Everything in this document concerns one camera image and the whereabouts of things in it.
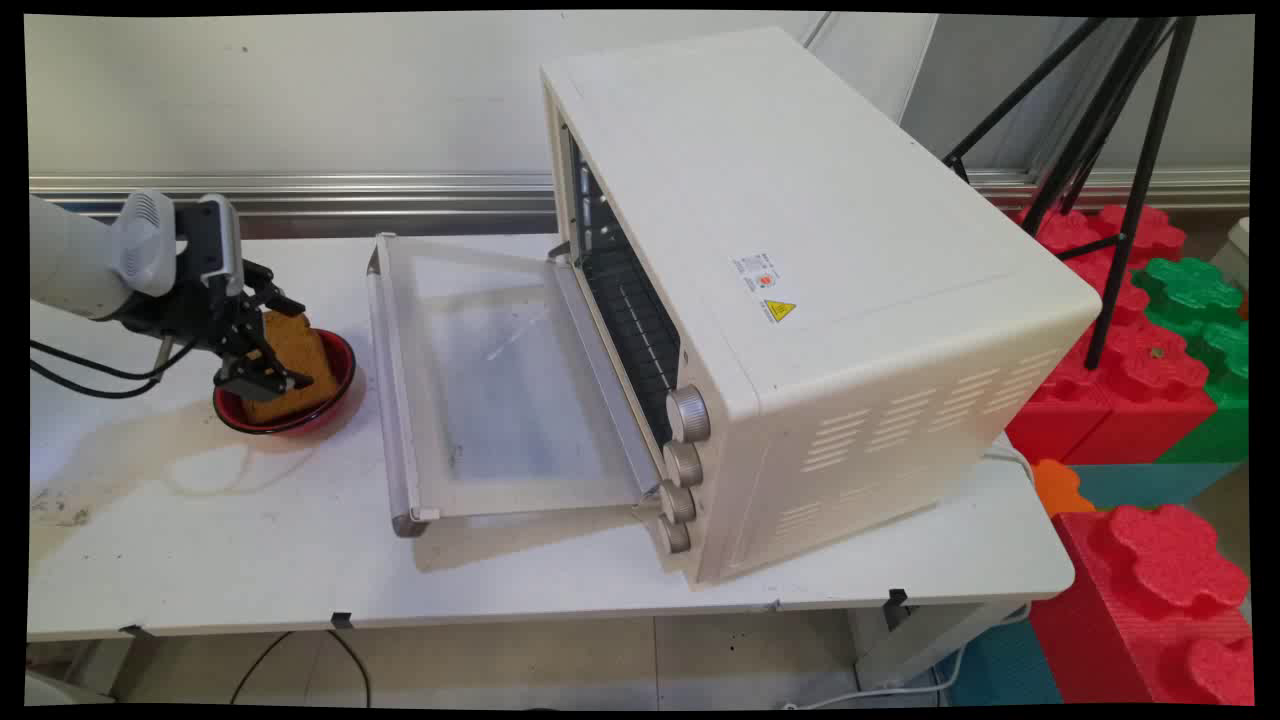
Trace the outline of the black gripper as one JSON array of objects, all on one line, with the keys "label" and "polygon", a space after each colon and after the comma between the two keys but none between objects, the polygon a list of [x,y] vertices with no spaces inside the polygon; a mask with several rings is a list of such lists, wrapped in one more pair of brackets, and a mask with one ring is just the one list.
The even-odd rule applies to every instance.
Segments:
[{"label": "black gripper", "polygon": [[243,259],[241,223],[229,204],[193,204],[175,211],[178,238],[186,249],[175,260],[169,292],[136,292],[122,309],[128,331],[180,342],[221,359],[214,388],[257,404],[303,389],[314,378],[291,370],[262,334],[262,309],[283,316],[306,306],[285,295],[274,273]]}]

